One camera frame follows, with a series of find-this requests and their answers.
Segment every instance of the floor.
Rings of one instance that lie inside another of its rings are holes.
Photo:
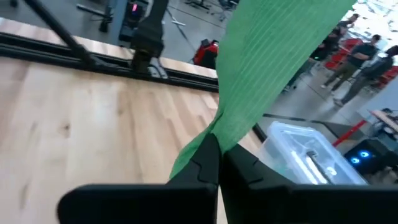
[[[73,35],[79,35],[93,40],[102,42],[110,42],[109,37],[98,31],[99,21],[90,21],[97,19],[95,16],[79,11],[76,4],[84,4],[96,9],[103,6],[98,3],[100,0],[41,0],[53,15],[69,30]],[[216,0],[209,0],[207,4],[211,5],[211,12],[220,11]],[[14,19],[26,22],[36,26],[46,27],[46,25],[38,18],[25,4],[21,1],[17,9],[13,9],[7,5],[7,0],[0,2],[0,17]],[[184,0],[170,0],[169,11],[176,20],[186,24],[182,27],[187,39],[177,29],[177,26],[171,23],[171,17],[165,14],[164,21],[164,42],[165,49],[163,57],[190,61],[200,41],[203,39],[220,40],[225,32],[228,21],[220,22],[216,16],[206,13],[203,9],[197,9],[186,5]],[[265,113],[277,115],[277,117],[262,118],[259,122],[264,132],[268,125],[278,120],[284,123],[292,123],[302,126],[314,125],[306,121],[292,121],[290,118],[302,118],[304,120],[316,120],[329,123],[343,124],[345,128],[356,124],[361,120],[356,110],[371,95],[363,91],[352,102],[343,108],[338,108],[333,104],[333,97],[329,91],[320,88],[322,82],[327,78],[330,71],[325,70],[322,66],[315,67],[311,75],[303,75],[298,83],[296,90],[281,94],[274,105]],[[349,83],[344,83],[338,95],[344,94],[349,88]],[[323,128],[322,124],[317,124],[317,129],[322,129],[330,141],[334,141],[335,134],[330,130]]]

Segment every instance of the man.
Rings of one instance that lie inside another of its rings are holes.
[[[318,61],[322,61],[329,53],[333,50],[334,46],[338,44],[338,40],[340,38],[340,27],[335,27],[332,32],[323,40],[322,44],[320,44],[310,55],[310,58],[304,62],[304,64],[297,70],[294,74],[293,78],[290,79],[288,84],[286,85],[284,91],[290,91],[296,80],[300,77],[302,73],[309,71]]]
[[[398,55],[398,45],[388,49],[386,54],[387,57],[381,58],[373,65],[364,68],[347,94],[340,100],[334,99],[335,104],[338,106],[344,106],[347,102],[352,100],[362,88],[372,83],[373,80],[378,79],[386,71],[390,70],[394,64],[393,56]]]
[[[347,21],[340,21],[337,26],[341,28],[341,36],[347,33],[349,28],[354,27],[354,22],[359,18],[359,14],[353,14]]]
[[[363,43],[356,46],[347,56],[346,61],[340,65],[336,72],[321,86],[326,88],[329,84],[340,77],[340,80],[333,86],[331,93],[334,92],[343,84],[346,80],[351,78],[358,69],[361,68],[362,64],[371,60],[377,53],[376,43],[380,40],[380,35],[374,35],[369,43]]]

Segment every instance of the clear plastic container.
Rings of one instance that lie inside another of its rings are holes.
[[[259,159],[297,184],[365,185],[367,182],[319,131],[274,121]]]

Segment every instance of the wooden surface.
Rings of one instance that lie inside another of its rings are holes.
[[[376,110],[376,111],[372,111],[372,114],[379,120],[381,120],[382,122],[386,123],[390,128],[392,128],[395,132],[398,133],[398,124],[391,120],[387,114],[385,114],[385,112],[380,111],[380,110]]]
[[[48,30],[12,21],[0,30],[59,42]],[[78,40],[99,53],[125,55]],[[168,66],[197,72],[186,63]],[[204,91],[10,58],[0,58],[0,68],[4,224],[58,223],[58,200],[79,185],[166,183],[179,150],[211,122],[218,104],[217,94]],[[240,143],[253,153],[260,146],[252,132]],[[218,217],[226,223],[222,208]]]

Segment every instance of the green towel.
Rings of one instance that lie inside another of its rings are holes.
[[[242,0],[220,43],[220,103],[214,121],[182,149],[170,178],[214,133],[230,150],[270,107],[293,74],[355,0]]]

